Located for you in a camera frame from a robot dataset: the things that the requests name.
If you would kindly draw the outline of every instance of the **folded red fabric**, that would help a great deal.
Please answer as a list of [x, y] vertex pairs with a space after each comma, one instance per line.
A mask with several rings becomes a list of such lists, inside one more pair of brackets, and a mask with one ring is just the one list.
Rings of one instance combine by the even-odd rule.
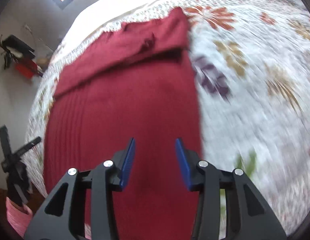
[[[114, 193], [122, 240], [188, 240], [197, 193], [183, 185], [175, 139], [201, 152], [199, 109], [181, 8], [106, 32], [65, 66], [45, 137], [48, 192], [65, 172], [93, 169], [136, 140], [128, 186]], [[89, 222], [89, 199], [86, 219]]]

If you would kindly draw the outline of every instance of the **red cloth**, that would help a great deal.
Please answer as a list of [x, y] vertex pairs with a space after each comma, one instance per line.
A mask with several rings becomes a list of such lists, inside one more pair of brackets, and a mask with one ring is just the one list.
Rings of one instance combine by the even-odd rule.
[[134, 137], [128, 186], [113, 194], [121, 240], [191, 236], [198, 194], [186, 190], [174, 147], [181, 137], [187, 148], [201, 149], [187, 31], [180, 8], [123, 24], [60, 75], [45, 137], [47, 191], [70, 167], [93, 169]]

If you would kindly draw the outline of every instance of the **bed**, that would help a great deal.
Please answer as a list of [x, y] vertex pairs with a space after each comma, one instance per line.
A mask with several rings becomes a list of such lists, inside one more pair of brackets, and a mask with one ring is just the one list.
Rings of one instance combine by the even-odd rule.
[[[26, 141], [44, 139], [63, 66], [102, 32], [163, 18], [178, 6], [191, 26], [205, 159], [226, 171], [244, 169], [290, 235], [310, 211], [310, 14], [301, 0], [96, 2], [55, 51], [31, 108]], [[43, 144], [24, 157], [31, 181], [46, 196], [43, 159]], [[221, 206], [223, 229], [223, 200]]]

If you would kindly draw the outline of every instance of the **white wall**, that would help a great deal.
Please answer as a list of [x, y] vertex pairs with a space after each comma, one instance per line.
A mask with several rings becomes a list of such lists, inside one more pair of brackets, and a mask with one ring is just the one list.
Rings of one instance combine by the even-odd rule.
[[[27, 24], [35, 36], [56, 49], [59, 40], [65, 36], [77, 15], [96, 1], [98, 0], [74, 0], [61, 10], [52, 0], [11, 0], [0, 15], [0, 35], [3, 34], [5, 39], [13, 34], [36, 51], [43, 50], [42, 48], [45, 48], [43, 44], [38, 40], [34, 41], [23, 28], [23, 25]], [[7, 126], [14, 151], [24, 144], [28, 113], [40, 78], [34, 77], [29, 81], [13, 67], [3, 71], [3, 64], [4, 60], [0, 55], [0, 126], [4, 124]], [[0, 145], [0, 162], [2, 160], [3, 153]], [[5, 174], [1, 166], [0, 187], [6, 188]]]

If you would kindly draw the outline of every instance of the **silver screw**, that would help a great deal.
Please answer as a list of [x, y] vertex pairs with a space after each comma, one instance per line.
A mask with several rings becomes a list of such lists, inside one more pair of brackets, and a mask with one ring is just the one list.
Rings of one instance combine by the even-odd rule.
[[238, 176], [242, 176], [244, 174], [244, 171], [241, 169], [235, 169], [234, 173]]
[[113, 161], [108, 160], [108, 161], [104, 161], [103, 164], [104, 164], [105, 167], [111, 167], [111, 166], [113, 166], [114, 163], [113, 163]]
[[207, 161], [199, 161], [198, 162], [198, 166], [205, 168], [208, 166], [208, 162]]
[[69, 170], [68, 170], [68, 174], [70, 175], [70, 176], [73, 176], [73, 175], [75, 175], [77, 173], [77, 170], [75, 169], [75, 168], [70, 168]]

